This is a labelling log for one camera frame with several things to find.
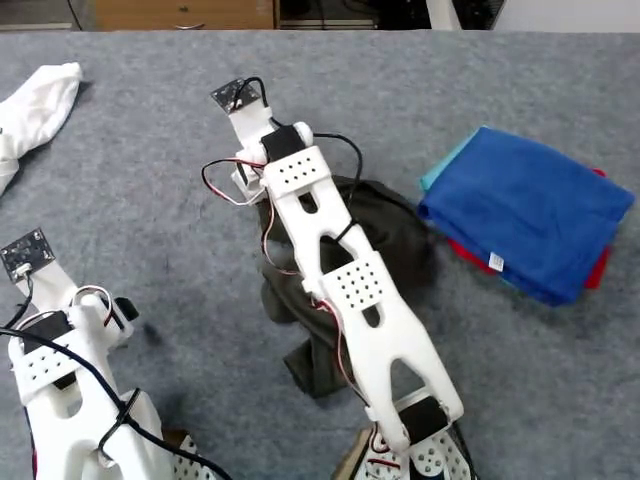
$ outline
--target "folded cloth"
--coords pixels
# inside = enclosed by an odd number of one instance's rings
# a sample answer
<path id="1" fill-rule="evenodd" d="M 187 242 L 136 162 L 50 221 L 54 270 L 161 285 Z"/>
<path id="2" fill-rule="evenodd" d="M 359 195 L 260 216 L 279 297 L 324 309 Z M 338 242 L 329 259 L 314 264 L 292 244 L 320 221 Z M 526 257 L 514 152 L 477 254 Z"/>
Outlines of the folded cloth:
<path id="1" fill-rule="evenodd" d="M 353 180 L 334 177 L 334 181 L 345 198 Z M 430 231 L 415 214 L 415 206 L 379 182 L 363 181 L 354 192 L 350 210 L 373 248 L 380 252 L 400 293 L 407 294 L 413 289 L 422 291 L 433 279 L 433 249 Z M 261 202 L 258 211 L 264 228 L 268 222 L 268 204 Z M 274 222 L 269 238 L 289 243 L 279 218 Z M 324 272 L 351 260 L 351 256 L 335 242 L 320 242 L 320 263 Z M 295 269 L 292 251 L 280 261 L 282 268 Z M 346 383 L 335 365 L 337 329 L 331 316 L 311 305 L 299 276 L 283 275 L 266 263 L 262 274 L 265 278 L 262 302 L 271 320 L 277 323 L 297 321 L 309 332 L 309 339 L 284 359 L 298 387 L 313 398 L 344 387 Z M 349 372 L 351 367 L 346 355 L 343 364 Z"/>
<path id="2" fill-rule="evenodd" d="M 432 179 L 419 214 L 549 305 L 575 301 L 634 196 L 545 145 L 479 129 Z"/>
<path id="3" fill-rule="evenodd" d="M 81 80 L 77 63 L 43 65 L 0 103 L 0 195 L 18 171 L 18 159 L 58 133 Z"/>
<path id="4" fill-rule="evenodd" d="M 439 164 L 438 166 L 434 167 L 434 170 L 438 169 L 441 166 L 441 164 Z M 435 179 L 438 176 L 440 176 L 440 173 L 442 173 L 442 171 L 444 171 L 444 168 L 441 168 L 438 173 L 435 173 L 435 175 L 433 173 L 434 170 L 431 170 L 427 174 L 429 176 L 432 176 L 432 180 L 428 184 L 429 187 L 431 187 L 431 185 L 433 184 Z M 595 173 L 597 173 L 598 175 L 600 175 L 601 177 L 606 177 L 607 176 L 604 173 L 604 171 L 600 170 L 599 168 L 594 168 L 592 170 Z M 476 257 L 473 253 L 471 253 L 468 250 L 466 250 L 462 245 L 460 245 L 455 240 L 452 240 L 451 238 L 448 238 L 447 242 L 449 243 L 449 245 L 451 246 L 451 249 L 454 251 L 454 253 L 456 255 L 458 255 L 460 258 L 464 258 L 465 260 L 468 260 L 469 262 L 473 263 L 474 265 L 476 265 L 483 272 L 485 272 L 485 273 L 487 273 L 489 275 L 495 275 L 495 274 L 498 273 L 497 270 L 494 270 L 493 268 L 489 267 L 489 265 L 484 263 L 482 261 L 482 259 Z M 585 288 L 596 289 L 596 288 L 598 288 L 600 286 L 600 281 L 602 280 L 602 276 L 604 275 L 604 269 L 607 266 L 607 260 L 609 259 L 609 254 L 610 253 L 611 253 L 611 249 L 609 247 L 605 247 L 604 251 L 600 255 L 600 258 L 598 258 L 598 261 L 596 262 L 595 266 L 591 270 L 591 273 L 589 274 L 589 278 L 587 278 L 587 281 L 584 284 Z"/>

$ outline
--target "dark green cloth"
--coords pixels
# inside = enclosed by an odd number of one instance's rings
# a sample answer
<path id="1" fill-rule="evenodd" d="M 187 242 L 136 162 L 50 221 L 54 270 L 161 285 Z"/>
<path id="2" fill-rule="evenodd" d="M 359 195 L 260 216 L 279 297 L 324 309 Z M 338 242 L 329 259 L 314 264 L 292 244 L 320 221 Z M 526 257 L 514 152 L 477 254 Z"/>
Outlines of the dark green cloth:
<path id="1" fill-rule="evenodd" d="M 336 176 L 334 181 L 343 199 L 346 198 L 353 180 Z M 269 205 L 265 201 L 258 208 L 264 228 Z M 382 183 L 363 181 L 354 193 L 350 211 L 373 248 L 382 255 L 401 294 L 428 285 L 434 271 L 433 249 L 429 230 L 415 214 L 414 205 Z M 279 218 L 274 222 L 269 239 L 290 245 Z M 325 238 L 321 241 L 323 272 L 330 272 L 351 260 L 352 257 L 333 240 Z M 289 249 L 281 261 L 283 268 L 295 268 L 293 250 Z M 284 358 L 296 384 L 313 398 L 329 395 L 345 386 L 335 362 L 337 330 L 331 316 L 311 306 L 300 276 L 283 275 L 268 263 L 264 264 L 262 273 L 265 278 L 262 301 L 271 320 L 276 323 L 297 321 L 309 332 L 309 339 Z M 348 358 L 344 363 L 350 371 Z"/>

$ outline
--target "wooden drawer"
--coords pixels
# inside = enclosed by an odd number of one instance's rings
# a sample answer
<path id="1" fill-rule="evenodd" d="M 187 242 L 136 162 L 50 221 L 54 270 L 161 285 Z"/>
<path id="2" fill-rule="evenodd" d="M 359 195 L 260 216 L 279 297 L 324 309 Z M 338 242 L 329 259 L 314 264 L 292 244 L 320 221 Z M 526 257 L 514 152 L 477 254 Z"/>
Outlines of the wooden drawer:
<path id="1" fill-rule="evenodd" d="M 100 30 L 273 29 L 273 0 L 95 0 Z"/>

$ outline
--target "robotic arm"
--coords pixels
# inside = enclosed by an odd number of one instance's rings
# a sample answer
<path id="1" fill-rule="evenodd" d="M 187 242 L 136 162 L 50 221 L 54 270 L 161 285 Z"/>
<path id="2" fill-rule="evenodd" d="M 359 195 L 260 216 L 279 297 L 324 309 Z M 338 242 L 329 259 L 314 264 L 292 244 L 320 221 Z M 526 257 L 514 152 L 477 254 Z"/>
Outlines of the robotic arm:
<path id="1" fill-rule="evenodd" d="M 260 83 L 262 95 L 251 87 L 253 81 Z M 293 244 L 304 290 L 312 302 L 335 315 L 346 339 L 356 391 L 383 445 L 376 447 L 374 434 L 356 478 L 408 479 L 413 463 L 427 478 L 472 480 L 466 459 L 447 433 L 463 414 L 460 397 L 380 254 L 352 219 L 320 149 L 313 145 L 311 129 L 301 122 L 287 126 L 273 119 L 257 77 L 235 80 L 212 97 L 228 114 L 243 146 L 232 179 L 247 203 L 265 196 L 272 202 Z M 300 197 L 307 194 L 318 207 L 315 213 L 302 207 Z M 324 274 L 323 235 L 337 240 L 353 261 Z M 395 360 L 405 362 L 424 386 L 394 403 L 390 369 Z"/>
<path id="2" fill-rule="evenodd" d="M 12 281 L 39 310 L 15 329 L 0 329 L 13 337 L 9 357 L 37 452 L 34 479 L 215 478 L 197 463 L 203 459 L 188 436 L 182 449 L 168 450 L 146 393 L 118 393 L 107 356 L 132 335 L 133 305 L 102 287 L 78 288 L 40 230 L 0 254 Z M 220 478 L 229 477 L 223 472 Z"/>

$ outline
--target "gray felt surface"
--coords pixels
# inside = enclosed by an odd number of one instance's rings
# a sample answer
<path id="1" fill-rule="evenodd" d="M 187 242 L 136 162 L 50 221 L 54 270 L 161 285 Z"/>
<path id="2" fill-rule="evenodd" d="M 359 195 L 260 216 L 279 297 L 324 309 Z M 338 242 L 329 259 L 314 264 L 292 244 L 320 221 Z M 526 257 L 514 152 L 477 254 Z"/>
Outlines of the gray felt surface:
<path id="1" fill-rule="evenodd" d="M 351 136 L 365 177 L 413 200 L 418 177 L 482 124 L 640 189 L 637 35 L 72 33 L 2 35 L 0 47 L 0 98 L 43 63 L 77 60 L 88 82 L 0 198 L 0 244 L 42 226 L 78 283 L 133 298 L 144 317 L 111 357 L 121 389 L 149 392 L 166 425 L 240 479 L 326 479 L 366 422 L 349 392 L 306 398 L 281 361 L 304 332 L 263 313 L 257 214 L 199 178 L 238 148 L 214 87 L 261 75 L 280 120 Z M 353 172 L 352 152 L 322 147 L 336 173 Z M 639 234 L 636 207 L 600 290 L 555 310 L 439 240 L 437 282 L 410 303 L 463 398 L 483 479 L 640 478 Z M 20 300 L 0 281 L 3 318 Z M 2 355 L 0 478 L 26 479 Z"/>

